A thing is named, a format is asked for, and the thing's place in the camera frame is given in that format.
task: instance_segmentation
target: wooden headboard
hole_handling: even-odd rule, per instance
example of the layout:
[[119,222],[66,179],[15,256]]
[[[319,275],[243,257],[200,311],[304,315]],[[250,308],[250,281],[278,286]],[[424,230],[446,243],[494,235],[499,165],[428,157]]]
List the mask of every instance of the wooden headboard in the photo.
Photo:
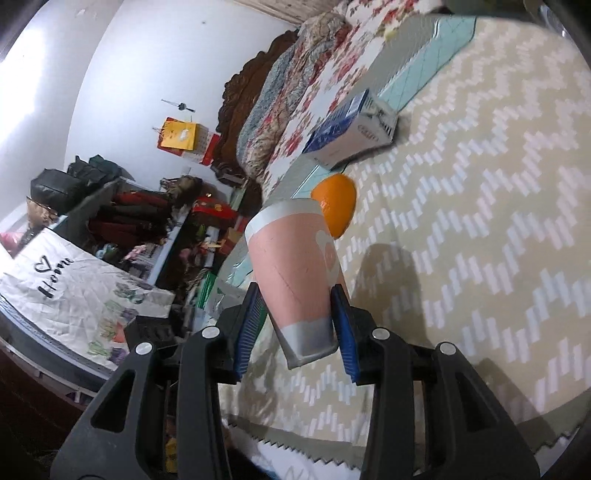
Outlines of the wooden headboard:
[[232,76],[225,84],[223,105],[217,115],[217,128],[221,138],[213,151],[212,170],[222,183],[235,186],[223,175],[245,177],[245,173],[236,162],[236,142],[242,126],[246,122],[252,107],[261,93],[261,89],[276,59],[295,43],[297,33],[287,31],[279,35],[266,52],[245,63],[240,73]]

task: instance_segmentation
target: yellow paper bag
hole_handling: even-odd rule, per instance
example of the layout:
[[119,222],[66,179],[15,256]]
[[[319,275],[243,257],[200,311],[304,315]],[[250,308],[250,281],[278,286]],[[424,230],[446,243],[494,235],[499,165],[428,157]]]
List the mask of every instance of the yellow paper bag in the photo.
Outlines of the yellow paper bag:
[[190,122],[164,122],[162,131],[163,147],[192,150],[197,137],[197,124]]
[[177,473],[177,439],[170,439],[166,443],[164,450],[166,451],[166,471],[168,473]]

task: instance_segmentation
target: orange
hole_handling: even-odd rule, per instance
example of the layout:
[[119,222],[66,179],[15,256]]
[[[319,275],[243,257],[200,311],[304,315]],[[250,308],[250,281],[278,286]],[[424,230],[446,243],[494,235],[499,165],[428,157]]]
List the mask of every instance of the orange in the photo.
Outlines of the orange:
[[310,197],[320,203],[332,237],[343,235],[355,212],[357,192],[353,180],[337,173],[322,180],[312,190]]

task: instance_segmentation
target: paper cup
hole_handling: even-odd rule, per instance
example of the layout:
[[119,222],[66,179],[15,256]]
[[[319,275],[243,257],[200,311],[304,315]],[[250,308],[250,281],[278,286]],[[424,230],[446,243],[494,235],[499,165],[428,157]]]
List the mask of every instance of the paper cup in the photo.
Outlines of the paper cup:
[[260,211],[246,243],[261,294],[289,369],[337,349],[330,289],[345,288],[335,244],[312,199],[292,199]]

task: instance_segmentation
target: cardboard box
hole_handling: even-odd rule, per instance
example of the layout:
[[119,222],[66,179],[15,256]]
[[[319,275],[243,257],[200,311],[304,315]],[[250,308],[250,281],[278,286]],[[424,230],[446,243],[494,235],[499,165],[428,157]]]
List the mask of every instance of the cardboard box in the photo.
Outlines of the cardboard box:
[[302,156],[333,168],[394,140],[398,114],[367,89],[340,106],[312,132]]
[[238,232],[233,228],[229,228],[226,231],[226,235],[222,239],[222,247],[220,248],[219,252],[222,255],[228,256],[230,252],[234,249],[236,244],[240,241],[242,235],[242,232]]

